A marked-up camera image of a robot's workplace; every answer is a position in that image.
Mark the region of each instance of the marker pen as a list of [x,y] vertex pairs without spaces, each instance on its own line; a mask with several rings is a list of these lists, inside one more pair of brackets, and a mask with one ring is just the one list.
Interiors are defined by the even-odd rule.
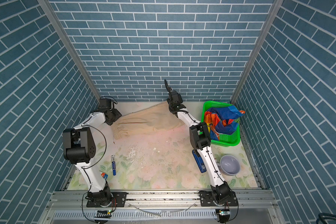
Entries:
[[115,162],[115,155],[111,156],[111,161],[112,161],[112,172],[113,172],[113,176],[116,175],[116,162]]

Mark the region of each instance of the blue brick wall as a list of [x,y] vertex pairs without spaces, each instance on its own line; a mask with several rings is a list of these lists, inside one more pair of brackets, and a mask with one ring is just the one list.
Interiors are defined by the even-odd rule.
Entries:
[[336,215],[336,1],[285,0],[237,102],[287,223]]
[[61,133],[96,99],[36,0],[0,0],[0,224],[37,222],[71,164]]
[[101,95],[232,96],[273,0],[51,0]]

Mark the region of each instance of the green basket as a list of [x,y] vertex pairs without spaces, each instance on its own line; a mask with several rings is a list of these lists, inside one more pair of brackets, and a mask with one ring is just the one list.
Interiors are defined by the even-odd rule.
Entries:
[[[206,101],[203,105],[203,113],[202,113],[202,122],[204,121],[204,113],[209,108],[221,108],[221,107],[228,107],[232,106],[232,104],[227,104],[224,102],[216,102],[216,101]],[[236,146],[240,142],[240,125],[237,126],[237,130],[232,134],[219,134],[220,141],[212,140],[211,143],[218,145],[218,146]]]

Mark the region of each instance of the colorful cloth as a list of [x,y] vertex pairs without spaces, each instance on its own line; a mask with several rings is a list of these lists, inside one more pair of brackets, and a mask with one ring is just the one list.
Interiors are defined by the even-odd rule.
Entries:
[[211,139],[219,141],[219,133],[233,134],[238,126],[235,119],[238,119],[243,114],[245,114],[245,111],[237,110],[235,106],[209,108],[204,113],[204,122],[208,125]]

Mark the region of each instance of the beige cloth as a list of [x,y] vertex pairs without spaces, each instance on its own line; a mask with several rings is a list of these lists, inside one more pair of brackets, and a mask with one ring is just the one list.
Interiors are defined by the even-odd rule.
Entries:
[[184,125],[183,121],[169,111],[168,103],[128,114],[115,121],[111,127],[115,139],[135,134],[150,134]]

